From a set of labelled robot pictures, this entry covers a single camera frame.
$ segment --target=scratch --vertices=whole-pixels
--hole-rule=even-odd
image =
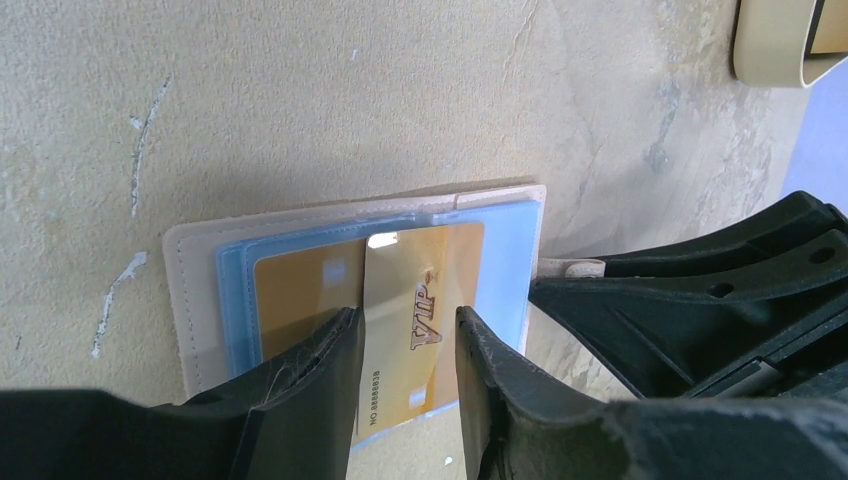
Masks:
[[[153,103],[150,105],[150,110],[147,111],[147,118],[141,125],[141,135],[138,136],[138,143],[133,151],[133,170],[132,182],[130,183],[130,198],[132,200],[132,216],[138,212],[138,181],[141,170],[141,163],[144,160],[144,145],[147,143],[147,135],[150,133],[150,127],[153,126],[153,119],[156,118],[156,111],[159,110],[159,105],[165,94],[168,93],[168,86],[171,85],[171,75],[165,77],[165,83],[159,87],[156,96],[153,97]]]
[[[529,1],[530,0],[524,0],[524,5],[521,6],[522,12],[527,8]],[[525,36],[524,51],[527,51],[527,42],[529,41],[530,32],[533,29],[533,18],[536,16],[536,12],[538,11],[539,0],[536,0],[533,4],[533,8],[530,10],[530,13],[524,17],[524,22],[521,23],[521,28],[518,29],[518,33],[516,33],[515,37],[512,39],[512,47],[509,49],[509,52],[504,59],[504,74],[503,79],[501,80],[502,84],[506,84],[506,78],[509,76],[510,65],[512,65],[512,71],[515,71],[515,55],[518,53],[518,44],[522,36]]]
[[[106,335],[106,326],[109,324],[109,309],[112,308],[112,300],[115,296],[115,289],[118,288],[118,285],[123,283],[124,280],[135,278],[135,271],[146,263],[147,252],[136,253],[132,261],[130,261],[129,265],[127,265],[127,268],[118,275],[118,278],[112,282],[112,285],[109,285],[109,291],[103,297],[103,311],[100,314],[100,322],[97,324],[97,332],[94,334],[94,343],[91,347],[92,357],[100,357],[100,342],[103,340],[103,336]]]

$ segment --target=screw hole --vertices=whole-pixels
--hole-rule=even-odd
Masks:
[[[733,285],[729,283],[717,283],[707,289],[707,293],[715,298],[724,298],[733,291]]]
[[[818,265],[830,260],[834,255],[836,255],[836,250],[830,247],[820,248],[810,255],[810,263]]]

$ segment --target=stained surface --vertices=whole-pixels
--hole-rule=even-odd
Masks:
[[[732,3],[0,4],[0,387],[181,401],[178,223],[532,177],[543,255],[579,256],[764,207],[807,93],[733,80]],[[459,476],[457,419],[378,439],[351,477]]]

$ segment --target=brown card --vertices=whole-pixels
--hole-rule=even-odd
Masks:
[[[848,52],[848,0],[823,0],[810,53]]]
[[[364,266],[364,239],[256,262],[262,358],[306,339],[339,308],[361,305]]]
[[[383,233],[367,245],[360,438],[457,400],[455,310],[474,304],[483,225]]]

